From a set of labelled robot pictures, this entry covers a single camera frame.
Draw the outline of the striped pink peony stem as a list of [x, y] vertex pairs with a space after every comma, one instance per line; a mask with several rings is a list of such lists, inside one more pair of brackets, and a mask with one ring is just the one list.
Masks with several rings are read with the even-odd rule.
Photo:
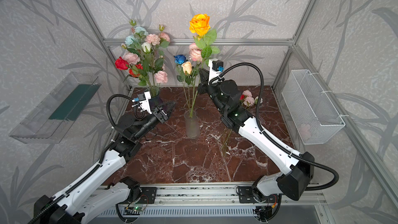
[[192, 43], [189, 46], [189, 58], [192, 65], [192, 73], [191, 73], [191, 86], [192, 86], [192, 103], [189, 110], [189, 117], [193, 119], [194, 106], [196, 103], [196, 99], [198, 96], [197, 93], [197, 82], [199, 75], [199, 68], [202, 65], [202, 50], [195, 44]]

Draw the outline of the orange rose stem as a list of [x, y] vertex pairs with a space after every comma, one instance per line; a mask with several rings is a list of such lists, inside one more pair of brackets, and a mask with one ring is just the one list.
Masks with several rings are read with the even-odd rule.
[[189, 30], [194, 34], [194, 43], [202, 50], [202, 65], [200, 68], [203, 68], [205, 64], [208, 64], [211, 56], [220, 53], [220, 49], [215, 46], [217, 30], [210, 27], [210, 16], [207, 14], [195, 15], [189, 22]]

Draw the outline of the blue rose stem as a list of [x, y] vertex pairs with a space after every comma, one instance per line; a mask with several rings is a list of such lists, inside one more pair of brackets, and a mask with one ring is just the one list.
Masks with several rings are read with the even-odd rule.
[[[189, 60], [186, 58], [185, 55], [175, 55], [175, 56], [174, 56], [174, 59], [175, 59], [175, 65], [176, 65], [177, 80], [178, 80], [180, 83], [182, 83], [182, 85], [183, 85], [183, 79], [182, 79], [182, 76], [181, 76], [181, 72], [182, 72], [181, 65], [182, 65], [183, 63], [185, 63], [186, 61], [189, 61]], [[185, 88], [185, 87], [183, 86], [183, 90], [184, 90], [185, 98], [187, 99], [187, 96], [188, 96], [187, 88]]]

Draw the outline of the light blue flower stem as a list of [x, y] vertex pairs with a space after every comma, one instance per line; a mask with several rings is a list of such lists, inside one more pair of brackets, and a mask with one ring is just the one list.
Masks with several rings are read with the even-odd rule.
[[139, 55], [142, 53], [142, 44], [148, 32], [145, 28], [138, 26], [133, 19], [129, 21], [129, 24], [131, 26], [131, 34], [125, 38], [122, 47], [128, 52]]

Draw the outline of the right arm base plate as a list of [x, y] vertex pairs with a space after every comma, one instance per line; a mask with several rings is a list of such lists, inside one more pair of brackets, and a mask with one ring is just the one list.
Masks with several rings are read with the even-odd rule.
[[253, 189], [251, 186], [237, 186], [236, 193], [239, 197], [240, 203], [278, 203], [278, 197], [276, 195], [265, 196], [257, 189]]

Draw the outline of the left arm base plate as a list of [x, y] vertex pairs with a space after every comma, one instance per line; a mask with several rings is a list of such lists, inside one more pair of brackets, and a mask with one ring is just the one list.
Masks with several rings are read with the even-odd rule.
[[128, 198], [120, 204], [154, 204], [157, 187], [141, 187], [131, 190]]

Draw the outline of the purple glass vase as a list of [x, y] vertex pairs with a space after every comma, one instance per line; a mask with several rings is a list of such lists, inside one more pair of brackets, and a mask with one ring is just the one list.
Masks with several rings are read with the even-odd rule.
[[149, 105], [151, 109], [154, 109], [156, 106], [161, 105], [163, 100], [160, 96], [160, 88], [159, 87], [149, 87], [147, 91], [151, 95], [151, 99], [149, 99]]

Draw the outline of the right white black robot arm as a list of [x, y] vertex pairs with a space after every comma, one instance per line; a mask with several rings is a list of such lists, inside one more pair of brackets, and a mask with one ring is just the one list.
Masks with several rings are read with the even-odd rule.
[[340, 177], [334, 169], [316, 163], [310, 153], [291, 148], [262, 126], [259, 105], [254, 115], [240, 105], [241, 92], [236, 82], [224, 76], [240, 66], [251, 67], [259, 74], [262, 92], [264, 77], [256, 65], [243, 62], [224, 68], [222, 61], [212, 59], [209, 66], [209, 69], [199, 68], [198, 92], [209, 95], [228, 129], [252, 142], [279, 168], [278, 173], [261, 176], [253, 183], [251, 189], [256, 201], [264, 202], [277, 194], [297, 201], [305, 191], [323, 190], [337, 184]]

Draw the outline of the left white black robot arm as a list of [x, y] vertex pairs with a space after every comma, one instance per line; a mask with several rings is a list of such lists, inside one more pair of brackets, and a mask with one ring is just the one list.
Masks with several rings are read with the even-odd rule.
[[[141, 111], [147, 112], [142, 119], [125, 114], [115, 122], [110, 112], [113, 99], [129, 100]], [[42, 196], [34, 204], [31, 224], [87, 224], [105, 210], [122, 202], [136, 202], [141, 197], [140, 184], [130, 177], [123, 178], [114, 186], [96, 195], [92, 194], [116, 171], [124, 167], [141, 148], [140, 139], [156, 125], [166, 122], [175, 107], [170, 101], [151, 107], [149, 92], [132, 99], [127, 95], [114, 94], [106, 103], [106, 113], [118, 138], [111, 141], [101, 152], [99, 160], [73, 183], [57, 192], [51, 198]]]

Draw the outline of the clear frosted glass vase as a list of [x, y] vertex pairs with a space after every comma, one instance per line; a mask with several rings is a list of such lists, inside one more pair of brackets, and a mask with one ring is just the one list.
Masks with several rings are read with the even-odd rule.
[[200, 135], [200, 125], [197, 113], [193, 111], [186, 111], [184, 114], [186, 135], [188, 138], [196, 139]]

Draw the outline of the small pink flower stem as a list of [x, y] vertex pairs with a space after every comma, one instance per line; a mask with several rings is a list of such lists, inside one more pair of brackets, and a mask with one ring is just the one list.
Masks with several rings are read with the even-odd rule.
[[150, 93], [152, 97], [155, 97], [160, 92], [160, 86], [168, 82], [168, 74], [165, 71], [165, 65], [155, 72], [151, 73], [151, 86], [150, 86]]

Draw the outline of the red rose stem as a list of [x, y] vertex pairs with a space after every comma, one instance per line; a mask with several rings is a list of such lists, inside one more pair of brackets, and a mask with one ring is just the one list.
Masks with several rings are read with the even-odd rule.
[[137, 78], [139, 80], [138, 85], [141, 87], [150, 86], [149, 76], [147, 70], [143, 67], [142, 64], [133, 64], [130, 65], [129, 75], [133, 78]]
[[115, 66], [116, 66], [117, 69], [119, 69], [121, 71], [127, 71], [128, 72], [128, 74], [125, 76], [123, 82], [127, 81], [127, 79], [131, 77], [129, 75], [130, 65], [133, 65], [133, 64], [129, 64], [126, 60], [124, 60], [121, 57], [119, 57], [119, 59], [117, 59], [116, 62], [115, 62]]

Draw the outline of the pink carnation tall stem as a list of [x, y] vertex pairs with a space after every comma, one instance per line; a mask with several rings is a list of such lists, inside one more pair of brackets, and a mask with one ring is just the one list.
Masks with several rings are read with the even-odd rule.
[[164, 30], [165, 26], [160, 24], [158, 34], [148, 34], [142, 44], [143, 52], [145, 52], [145, 47], [152, 51], [153, 60], [151, 65], [153, 72], [165, 65], [164, 49], [169, 46], [171, 39]]

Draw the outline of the peach rose stem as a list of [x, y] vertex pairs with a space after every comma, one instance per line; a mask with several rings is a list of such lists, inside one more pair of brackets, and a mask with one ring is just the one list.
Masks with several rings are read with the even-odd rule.
[[190, 61], [186, 61], [181, 65], [181, 76], [183, 79], [183, 86], [187, 88], [187, 105], [189, 107], [189, 117], [192, 118], [193, 107], [195, 103], [195, 84], [196, 84], [196, 70]]

